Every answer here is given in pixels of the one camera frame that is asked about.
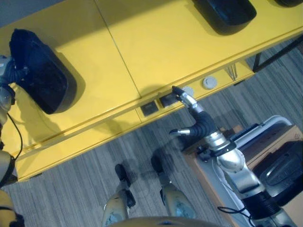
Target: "gray carpet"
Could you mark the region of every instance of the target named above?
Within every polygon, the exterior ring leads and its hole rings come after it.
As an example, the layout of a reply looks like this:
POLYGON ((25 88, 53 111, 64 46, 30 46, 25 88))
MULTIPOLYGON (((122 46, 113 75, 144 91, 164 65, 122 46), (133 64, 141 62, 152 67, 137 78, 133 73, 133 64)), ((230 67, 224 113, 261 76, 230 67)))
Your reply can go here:
MULTIPOLYGON (((266 51, 268 57, 283 43, 266 51)), ((243 127, 279 114, 303 129, 303 62, 299 49, 237 86, 201 100, 219 127, 243 127)), ((65 162, 28 182, 5 186, 28 227, 99 227, 103 206, 118 185, 114 166, 123 163, 132 179, 136 206, 130 217, 165 216, 160 183, 150 157, 158 153, 173 183, 193 203, 198 218, 229 226, 208 199, 181 150, 189 139, 172 138, 173 128, 193 123, 185 109, 170 114, 103 146, 65 162)))

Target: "robotic hand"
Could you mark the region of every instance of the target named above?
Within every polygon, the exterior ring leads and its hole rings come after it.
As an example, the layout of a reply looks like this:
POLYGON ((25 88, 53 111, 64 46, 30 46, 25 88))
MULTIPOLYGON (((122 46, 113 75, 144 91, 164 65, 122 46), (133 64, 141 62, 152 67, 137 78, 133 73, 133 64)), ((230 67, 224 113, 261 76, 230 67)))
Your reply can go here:
POLYGON ((251 214, 250 218, 256 226, 295 227, 296 224, 277 205, 255 174, 248 169, 244 155, 236 149, 236 144, 224 137, 203 107, 182 89, 173 86, 172 91, 188 108, 196 123, 188 128, 174 129, 170 134, 204 138, 210 156, 216 158, 227 182, 251 214))

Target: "black wire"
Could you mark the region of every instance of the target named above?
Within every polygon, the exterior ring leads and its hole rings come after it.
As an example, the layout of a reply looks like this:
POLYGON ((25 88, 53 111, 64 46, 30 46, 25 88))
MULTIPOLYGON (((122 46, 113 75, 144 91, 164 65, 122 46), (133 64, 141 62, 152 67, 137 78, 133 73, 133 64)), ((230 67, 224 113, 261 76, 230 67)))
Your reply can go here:
POLYGON ((240 209, 240 210, 235 210, 235 209, 229 208, 229 207, 217 207, 217 208, 218 208, 219 211, 221 211, 221 212, 223 212, 223 213, 227 213, 227 214, 241 214, 241 215, 243 215, 243 216, 245 216, 245 217, 248 218, 248 222, 250 223, 250 225, 251 225, 252 227, 255 227, 255 225, 251 222, 251 219, 252 219, 251 215, 248 216, 248 215, 242 213, 242 211, 246 210, 245 207, 243 207, 243 208, 240 209))
POLYGON ((16 159, 19 157, 19 155, 20 155, 20 154, 21 154, 21 152, 22 152, 22 148, 23 148, 23 140, 22 140, 22 136, 21 136, 21 133, 20 133, 20 131, 19 131, 19 129, 18 129, 18 127, 17 127, 17 125, 15 124, 14 120, 12 119, 12 117, 10 116, 10 114, 9 114, 9 113, 8 113, 8 116, 9 116, 9 118, 10 118, 11 122, 13 123, 13 125, 15 126, 15 128, 17 129, 17 132, 18 132, 18 134, 19 134, 19 136, 20 136, 20 141, 21 141, 20 151, 19 151, 19 153, 17 154, 17 156, 14 158, 14 159, 15 159, 15 161, 16 161, 16 159))

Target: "yellow tabletop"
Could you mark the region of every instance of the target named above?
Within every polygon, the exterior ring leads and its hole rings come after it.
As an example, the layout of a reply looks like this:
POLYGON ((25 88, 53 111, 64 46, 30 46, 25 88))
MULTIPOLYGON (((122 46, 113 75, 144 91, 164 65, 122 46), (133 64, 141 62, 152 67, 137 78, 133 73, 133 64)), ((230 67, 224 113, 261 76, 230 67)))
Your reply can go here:
MULTIPOLYGON (((0 53, 9 55, 14 28, 35 32, 77 80, 76 103, 64 113, 45 114, 23 89, 13 86, 16 120, 24 147, 66 136, 73 128, 140 98, 94 0, 66 0, 0 29, 0 53)), ((19 149, 8 121, 2 132, 5 150, 19 149)))
MULTIPOLYGON (((251 0, 257 16, 240 32, 218 35, 192 0, 66 0, 0 28, 0 53, 9 55, 14 28, 35 32, 78 83, 75 104, 46 115, 18 86, 10 111, 24 139, 16 162, 26 180, 122 133, 182 107, 163 107, 145 117, 140 105, 189 85, 196 98, 249 78, 246 57, 302 32, 302 5, 278 6, 251 0), (236 63, 237 80, 220 70, 236 63), (212 73, 218 85, 201 87, 212 73)), ((2 131, 5 150, 16 154, 20 141, 12 123, 2 131)))
POLYGON ((253 55, 303 27, 302 4, 250 0, 257 16, 233 35, 218 35, 192 0, 96 0, 134 82, 144 96, 253 55))

